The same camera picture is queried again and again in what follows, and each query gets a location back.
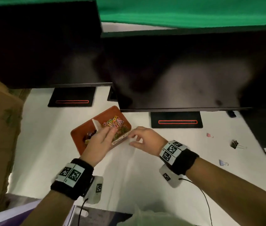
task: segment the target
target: brown tray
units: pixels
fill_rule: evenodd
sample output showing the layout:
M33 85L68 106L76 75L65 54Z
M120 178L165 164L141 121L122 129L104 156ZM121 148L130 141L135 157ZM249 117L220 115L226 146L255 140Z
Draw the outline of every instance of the brown tray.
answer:
M93 117L92 119L95 119L95 120L99 121L101 124L103 124L104 122L107 122L109 119L113 119L115 116L118 116L119 118L121 118L124 121L124 124L129 129L129 131L131 131L131 129L132 129L131 124L128 122L128 120L121 113L121 111L119 110L119 108L117 106L112 106L111 108L108 108L107 110L103 111L102 113L98 114L97 116ZM86 144L83 142L84 136L86 136L87 133L89 133L89 132L94 132L94 130L95 130L92 119L86 121L84 124L73 129L70 133L80 155L84 152L84 150L86 148ZM111 146L111 149L126 139L127 139L127 137L118 141L116 144Z

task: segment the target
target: wristband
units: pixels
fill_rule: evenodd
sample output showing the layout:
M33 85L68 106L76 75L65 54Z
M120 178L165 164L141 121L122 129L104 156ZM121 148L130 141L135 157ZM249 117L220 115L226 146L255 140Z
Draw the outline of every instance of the wristband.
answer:
M198 157L198 154L175 140L168 142L160 153L160 158L177 175L185 175Z
M80 159L73 159L56 176L50 189L77 200L88 191L93 179L93 170L90 164Z

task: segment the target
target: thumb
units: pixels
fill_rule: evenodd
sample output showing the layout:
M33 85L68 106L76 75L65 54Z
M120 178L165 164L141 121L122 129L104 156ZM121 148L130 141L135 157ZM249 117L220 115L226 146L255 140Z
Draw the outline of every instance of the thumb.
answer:
M132 142L129 143L129 145L132 146L132 147L138 148L140 150L143 150L143 147L144 147L144 144L139 143L137 141L132 141Z

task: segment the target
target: red stripe on monitor base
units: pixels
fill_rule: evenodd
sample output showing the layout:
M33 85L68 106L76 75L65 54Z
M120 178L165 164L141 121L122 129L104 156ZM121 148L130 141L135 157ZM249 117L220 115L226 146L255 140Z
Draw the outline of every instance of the red stripe on monitor base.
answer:
M56 104L88 104L89 100L57 100Z
M197 124L197 120L166 120L158 121L158 124Z

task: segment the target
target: black monitor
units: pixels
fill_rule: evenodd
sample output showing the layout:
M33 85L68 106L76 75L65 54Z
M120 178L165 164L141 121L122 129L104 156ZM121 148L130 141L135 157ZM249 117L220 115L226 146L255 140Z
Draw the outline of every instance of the black monitor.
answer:
M266 102L266 26L102 36L122 112L240 110Z
M0 81L9 88L111 85L97 71L95 0L0 6Z

